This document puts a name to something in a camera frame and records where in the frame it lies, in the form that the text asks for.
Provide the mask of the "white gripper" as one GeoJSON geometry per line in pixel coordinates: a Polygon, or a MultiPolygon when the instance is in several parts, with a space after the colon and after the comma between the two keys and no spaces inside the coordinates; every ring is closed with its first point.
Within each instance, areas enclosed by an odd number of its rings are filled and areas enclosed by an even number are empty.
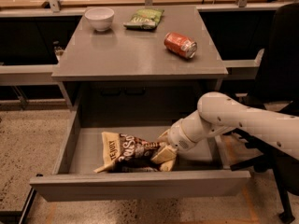
{"type": "Polygon", "coordinates": [[[171,161],[177,156],[177,150],[187,151],[196,146],[200,139],[198,122],[195,119],[180,119],[169,130],[163,132],[158,138],[158,143],[169,143],[160,147],[151,157],[155,164],[171,161]]]}

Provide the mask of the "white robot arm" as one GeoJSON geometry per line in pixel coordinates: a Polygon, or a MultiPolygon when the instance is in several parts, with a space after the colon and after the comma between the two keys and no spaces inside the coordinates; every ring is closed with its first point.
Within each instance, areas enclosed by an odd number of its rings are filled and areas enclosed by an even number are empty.
{"type": "Polygon", "coordinates": [[[240,104],[220,92],[200,97],[197,109],[176,121],[158,137],[178,151],[194,148],[201,140],[240,129],[267,145],[299,160],[299,118],[240,104]]]}

